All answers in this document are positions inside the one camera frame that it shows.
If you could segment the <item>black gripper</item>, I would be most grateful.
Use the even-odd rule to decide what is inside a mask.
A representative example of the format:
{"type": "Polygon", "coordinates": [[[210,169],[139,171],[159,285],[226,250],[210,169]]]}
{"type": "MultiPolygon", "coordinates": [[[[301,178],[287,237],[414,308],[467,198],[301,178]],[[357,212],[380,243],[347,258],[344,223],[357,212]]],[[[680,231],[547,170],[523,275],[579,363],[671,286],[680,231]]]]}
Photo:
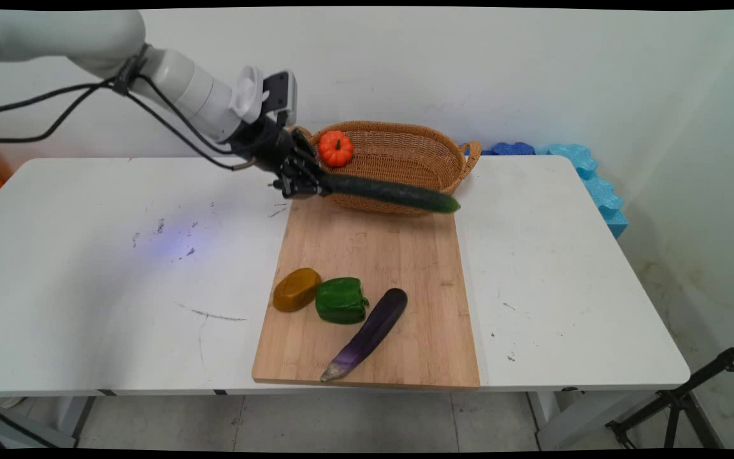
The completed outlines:
{"type": "Polygon", "coordinates": [[[286,200],[305,200],[326,195],[330,189],[315,156],[315,149],[300,129],[286,128],[263,115],[254,122],[242,122],[232,134],[232,154],[243,159],[233,171],[262,169],[278,174],[270,186],[286,200]]]}

